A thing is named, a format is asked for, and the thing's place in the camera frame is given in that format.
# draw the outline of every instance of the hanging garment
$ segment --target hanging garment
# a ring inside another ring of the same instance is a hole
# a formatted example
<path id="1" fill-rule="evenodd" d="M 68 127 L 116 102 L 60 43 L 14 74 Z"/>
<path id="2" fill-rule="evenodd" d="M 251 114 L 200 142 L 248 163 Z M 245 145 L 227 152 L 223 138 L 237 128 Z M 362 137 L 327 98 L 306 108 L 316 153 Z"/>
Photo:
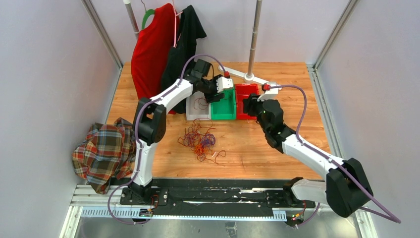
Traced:
<path id="1" fill-rule="evenodd" d="M 73 152 L 73 167 L 96 193 L 105 194 L 112 176 L 121 179 L 133 173 L 130 165 L 135 157 L 132 125 L 118 118 L 113 125 L 91 125 L 85 141 Z"/>
<path id="2" fill-rule="evenodd" d="M 181 14 L 177 46 L 176 48 L 172 47 L 169 51 L 168 63 L 162 75 L 162 91 L 170 87 L 181 76 L 184 64 L 196 53 L 197 39 L 206 36 L 193 6 L 189 5 Z M 191 70 L 193 67 L 194 62 L 191 61 L 187 69 Z M 184 99 L 173 110 L 180 114 L 185 113 L 185 105 L 186 100 Z"/>
<path id="3" fill-rule="evenodd" d="M 173 7 L 167 3 L 155 9 L 151 24 L 139 33 L 131 58 L 131 75 L 139 99 L 160 93 L 160 79 L 174 43 L 174 18 Z"/>

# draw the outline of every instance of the white bracket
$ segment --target white bracket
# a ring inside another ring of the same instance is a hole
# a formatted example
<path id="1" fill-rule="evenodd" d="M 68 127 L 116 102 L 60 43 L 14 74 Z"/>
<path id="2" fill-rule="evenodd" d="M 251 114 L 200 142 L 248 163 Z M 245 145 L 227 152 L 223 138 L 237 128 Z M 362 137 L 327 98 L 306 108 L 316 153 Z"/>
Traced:
<path id="1" fill-rule="evenodd" d="M 225 89 L 233 88 L 233 80 L 231 78 L 220 77 L 216 81 L 217 92 L 221 93 Z"/>
<path id="2" fill-rule="evenodd" d="M 268 82 L 267 84 L 268 85 L 271 85 L 271 86 L 276 86 L 277 85 L 277 83 L 274 83 L 274 82 Z M 270 88 L 270 90 L 265 91 L 264 94 L 262 94 L 262 95 L 260 95 L 258 97 L 258 101 L 265 101 L 265 100 L 268 100 L 268 99 L 275 99 L 275 97 L 278 94 L 278 90 L 279 89 L 281 89 L 281 88 Z"/>

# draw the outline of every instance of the pile of cables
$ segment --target pile of cables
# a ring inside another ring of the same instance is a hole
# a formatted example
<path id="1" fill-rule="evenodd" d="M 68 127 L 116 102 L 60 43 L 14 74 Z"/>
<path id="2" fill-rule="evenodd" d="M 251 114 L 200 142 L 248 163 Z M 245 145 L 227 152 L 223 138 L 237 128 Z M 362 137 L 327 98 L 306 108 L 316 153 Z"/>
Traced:
<path id="1" fill-rule="evenodd" d="M 194 100 L 194 109 L 195 110 L 205 110 L 209 108 L 209 104 L 206 102 L 205 97 L 197 98 Z"/>
<path id="2" fill-rule="evenodd" d="M 193 124 L 189 128 L 185 129 L 185 135 L 178 138 L 178 143 L 185 147 L 190 147 L 191 150 L 197 155 L 198 161 L 202 162 L 204 160 L 210 160 L 213 163 L 218 164 L 216 159 L 219 156 L 225 157 L 226 151 L 213 151 L 213 147 L 216 144 L 216 138 L 209 131 L 215 128 L 213 128 L 213 121 L 210 120 L 210 122 L 210 126 L 201 126 L 201 120 L 195 119 Z"/>

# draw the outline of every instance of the metal floor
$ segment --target metal floor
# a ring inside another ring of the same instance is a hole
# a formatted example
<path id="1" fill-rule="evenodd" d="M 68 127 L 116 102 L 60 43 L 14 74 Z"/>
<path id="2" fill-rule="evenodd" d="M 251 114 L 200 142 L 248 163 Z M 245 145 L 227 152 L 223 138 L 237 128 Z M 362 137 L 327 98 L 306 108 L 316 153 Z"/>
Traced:
<path id="1" fill-rule="evenodd" d="M 295 230 L 283 222 L 151 220 L 144 225 L 124 225 L 112 218 L 81 218 L 76 238 L 361 238 L 353 214 L 341 218 L 331 211 L 318 212 Z"/>

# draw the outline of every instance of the white wall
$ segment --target white wall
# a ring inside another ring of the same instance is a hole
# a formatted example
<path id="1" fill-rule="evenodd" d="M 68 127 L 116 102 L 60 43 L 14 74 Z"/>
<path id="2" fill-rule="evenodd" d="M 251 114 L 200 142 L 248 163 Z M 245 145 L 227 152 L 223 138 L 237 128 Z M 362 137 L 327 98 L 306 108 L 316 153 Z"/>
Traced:
<path id="1" fill-rule="evenodd" d="M 80 0 L 3 1 L 0 22 L 0 237 L 56 238 L 119 70 Z"/>
<path id="2" fill-rule="evenodd" d="M 136 38 L 122 0 L 92 0 L 122 61 L 131 61 Z M 147 9 L 169 0 L 143 0 Z M 313 63 L 348 0 L 262 1 L 256 61 Z M 140 0 L 132 0 L 139 28 L 144 16 Z M 197 53 L 221 61 L 248 61 L 256 0 L 176 0 L 181 11 L 192 5 L 207 33 Z"/>
<path id="3" fill-rule="evenodd" d="M 373 215 L 380 238 L 420 231 L 419 15 L 418 1 L 359 1 L 319 70 L 346 158 L 402 220 Z"/>

